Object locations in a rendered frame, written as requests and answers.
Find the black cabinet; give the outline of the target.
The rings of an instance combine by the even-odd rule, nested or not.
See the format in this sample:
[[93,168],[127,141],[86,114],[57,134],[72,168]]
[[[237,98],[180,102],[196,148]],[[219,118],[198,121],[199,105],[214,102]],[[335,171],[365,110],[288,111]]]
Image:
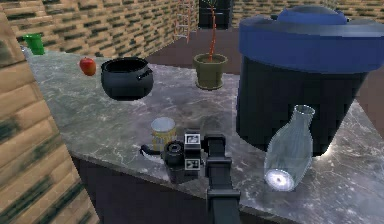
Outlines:
[[202,29],[212,28],[212,12],[215,13],[216,28],[226,30],[230,24],[232,0],[199,0],[199,23]]

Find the plant in olive pot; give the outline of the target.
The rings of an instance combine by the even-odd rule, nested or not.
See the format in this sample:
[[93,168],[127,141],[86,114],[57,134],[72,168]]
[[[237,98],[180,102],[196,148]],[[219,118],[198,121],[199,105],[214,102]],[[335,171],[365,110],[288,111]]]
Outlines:
[[215,53],[216,45],[216,16],[215,6],[218,0],[202,0],[208,4],[212,17],[212,40],[208,53],[198,54],[193,58],[193,66],[196,70],[197,79],[195,84],[203,90],[217,90],[223,86],[223,68],[228,62],[228,58]]

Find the grey marble top counter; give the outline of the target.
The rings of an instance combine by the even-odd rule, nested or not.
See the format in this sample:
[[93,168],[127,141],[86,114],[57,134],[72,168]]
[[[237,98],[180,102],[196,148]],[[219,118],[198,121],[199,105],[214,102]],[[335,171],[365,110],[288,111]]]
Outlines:
[[83,75],[79,60],[54,51],[27,58],[73,156],[172,189],[164,166],[138,152],[152,139],[151,122],[170,117],[179,132],[192,127],[225,135],[243,210],[283,224],[384,224],[384,139],[358,103],[295,190],[275,192],[263,179],[264,152],[235,130],[238,76],[226,75],[221,89],[204,91],[194,70],[155,65],[151,93],[124,102],[104,93],[98,75]]

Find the black cooking pot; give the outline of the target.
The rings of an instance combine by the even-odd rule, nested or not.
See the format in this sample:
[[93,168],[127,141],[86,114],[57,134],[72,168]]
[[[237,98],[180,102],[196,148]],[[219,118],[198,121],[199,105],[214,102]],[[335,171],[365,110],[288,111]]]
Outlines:
[[146,97],[153,88],[153,71],[145,59],[123,57],[101,65],[104,92],[117,101],[134,101]]

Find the clear glass bottle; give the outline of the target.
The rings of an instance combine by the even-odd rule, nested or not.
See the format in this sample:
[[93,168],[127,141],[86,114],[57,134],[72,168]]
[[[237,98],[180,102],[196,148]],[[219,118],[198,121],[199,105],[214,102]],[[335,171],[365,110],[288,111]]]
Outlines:
[[272,137],[265,161],[264,179],[275,191],[297,187],[312,162],[313,139],[310,125],[315,110],[296,105],[290,121]]

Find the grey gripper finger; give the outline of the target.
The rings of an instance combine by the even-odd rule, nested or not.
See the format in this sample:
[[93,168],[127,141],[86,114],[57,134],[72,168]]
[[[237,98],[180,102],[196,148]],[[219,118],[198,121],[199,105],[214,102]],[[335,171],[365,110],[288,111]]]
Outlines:
[[153,150],[151,149],[148,145],[142,145],[140,147],[140,150],[139,152],[144,155],[144,154],[147,154],[147,155],[160,155],[161,154],[161,151],[156,151],[156,150]]
[[151,155],[144,155],[144,157],[152,162],[159,163],[159,164],[164,164],[164,161],[160,157],[155,157]]

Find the red apple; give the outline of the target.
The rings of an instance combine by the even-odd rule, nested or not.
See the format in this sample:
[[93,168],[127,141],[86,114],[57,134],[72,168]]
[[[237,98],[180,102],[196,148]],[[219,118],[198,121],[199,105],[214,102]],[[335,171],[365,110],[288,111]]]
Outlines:
[[82,58],[79,62],[79,66],[82,72],[87,76],[93,76],[96,73],[96,63],[91,58]]

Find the black bin with blue lid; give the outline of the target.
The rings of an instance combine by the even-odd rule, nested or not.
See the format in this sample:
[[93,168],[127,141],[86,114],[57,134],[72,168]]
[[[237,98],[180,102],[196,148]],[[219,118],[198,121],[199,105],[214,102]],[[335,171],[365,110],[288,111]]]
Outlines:
[[239,23],[236,131],[265,151],[296,105],[315,109],[313,154],[324,154],[367,74],[384,66],[384,24],[319,5]]

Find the red and white ladder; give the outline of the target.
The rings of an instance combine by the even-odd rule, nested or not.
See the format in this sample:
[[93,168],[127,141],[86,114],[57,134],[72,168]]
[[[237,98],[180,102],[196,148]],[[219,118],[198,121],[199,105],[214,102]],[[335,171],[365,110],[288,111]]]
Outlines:
[[184,38],[189,43],[190,36],[198,30],[196,0],[176,0],[173,40]]

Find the green cup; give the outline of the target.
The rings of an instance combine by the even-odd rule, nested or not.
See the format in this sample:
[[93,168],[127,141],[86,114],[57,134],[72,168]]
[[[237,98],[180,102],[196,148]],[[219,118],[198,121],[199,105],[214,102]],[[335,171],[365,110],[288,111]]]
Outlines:
[[26,41],[28,47],[31,49],[34,55],[45,54],[43,42],[39,33],[26,34],[23,36],[23,39]]

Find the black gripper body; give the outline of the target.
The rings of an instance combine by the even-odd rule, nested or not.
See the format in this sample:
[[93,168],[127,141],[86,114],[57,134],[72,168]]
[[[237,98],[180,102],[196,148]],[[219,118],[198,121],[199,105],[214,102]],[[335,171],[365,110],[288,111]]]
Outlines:
[[173,184],[196,179],[201,170],[201,150],[197,145],[171,141],[164,147],[162,158],[167,174]]

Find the yellow jam jar white lid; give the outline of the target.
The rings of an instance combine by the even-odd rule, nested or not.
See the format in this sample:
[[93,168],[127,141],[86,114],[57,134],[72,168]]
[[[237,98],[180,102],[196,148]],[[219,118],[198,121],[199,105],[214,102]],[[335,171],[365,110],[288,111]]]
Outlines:
[[155,151],[162,151],[164,146],[177,138],[176,124],[172,118],[159,117],[152,121],[152,146]]

